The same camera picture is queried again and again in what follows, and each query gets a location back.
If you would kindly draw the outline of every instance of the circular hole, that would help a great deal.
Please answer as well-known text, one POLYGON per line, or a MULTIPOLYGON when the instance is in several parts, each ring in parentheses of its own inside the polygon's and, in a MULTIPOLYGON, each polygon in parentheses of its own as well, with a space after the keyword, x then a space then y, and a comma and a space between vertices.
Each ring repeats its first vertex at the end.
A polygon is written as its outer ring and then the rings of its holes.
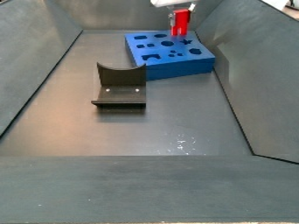
POLYGON ((161 45, 162 46, 172 46, 173 42, 172 41, 162 41, 161 45))

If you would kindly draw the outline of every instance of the black bracket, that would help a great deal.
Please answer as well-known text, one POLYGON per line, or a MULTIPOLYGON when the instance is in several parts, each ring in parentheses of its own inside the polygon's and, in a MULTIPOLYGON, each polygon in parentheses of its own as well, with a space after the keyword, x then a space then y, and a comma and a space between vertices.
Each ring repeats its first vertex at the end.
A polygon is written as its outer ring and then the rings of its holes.
POLYGON ((90 103, 101 109, 145 107, 145 64, 114 69, 97 63, 100 90, 90 103))

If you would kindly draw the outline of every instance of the gray plastic surface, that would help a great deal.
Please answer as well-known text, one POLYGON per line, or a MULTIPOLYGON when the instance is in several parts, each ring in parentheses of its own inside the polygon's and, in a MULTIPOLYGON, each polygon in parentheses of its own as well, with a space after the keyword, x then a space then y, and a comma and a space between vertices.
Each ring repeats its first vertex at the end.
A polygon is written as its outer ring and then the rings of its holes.
POLYGON ((124 34, 80 35, 0 139, 0 156, 251 155, 213 73, 148 81, 142 114, 98 113, 96 63, 132 67, 124 34))
POLYGON ((257 0, 225 0, 197 29, 257 155, 299 162, 299 23, 257 0))
POLYGON ((50 0, 0 5, 0 136, 81 29, 50 0))
POLYGON ((297 223, 297 173, 261 157, 1 157, 0 222, 297 223))
MULTIPOLYGON (((190 18, 190 30, 223 0, 200 0, 190 18)), ((168 10, 149 0, 54 0, 84 30, 166 30, 168 10)))

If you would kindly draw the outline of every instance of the red object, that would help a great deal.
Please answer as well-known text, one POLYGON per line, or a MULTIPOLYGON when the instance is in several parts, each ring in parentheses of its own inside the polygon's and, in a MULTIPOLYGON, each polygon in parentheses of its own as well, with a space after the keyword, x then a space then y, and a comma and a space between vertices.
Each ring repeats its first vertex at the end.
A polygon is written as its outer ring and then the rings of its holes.
POLYGON ((172 27, 172 35, 185 35, 188 31, 188 23, 190 21, 189 10, 174 10, 174 26, 172 27))

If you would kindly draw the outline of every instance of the shape sorter block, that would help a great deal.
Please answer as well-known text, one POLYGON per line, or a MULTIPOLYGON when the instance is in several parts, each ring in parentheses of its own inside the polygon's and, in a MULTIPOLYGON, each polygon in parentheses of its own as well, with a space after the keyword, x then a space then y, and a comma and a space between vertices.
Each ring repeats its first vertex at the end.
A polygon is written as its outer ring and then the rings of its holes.
POLYGON ((194 31, 172 36, 170 31, 125 34, 125 44, 136 66, 145 63, 146 80, 160 80, 212 70, 214 56, 200 43, 194 31))

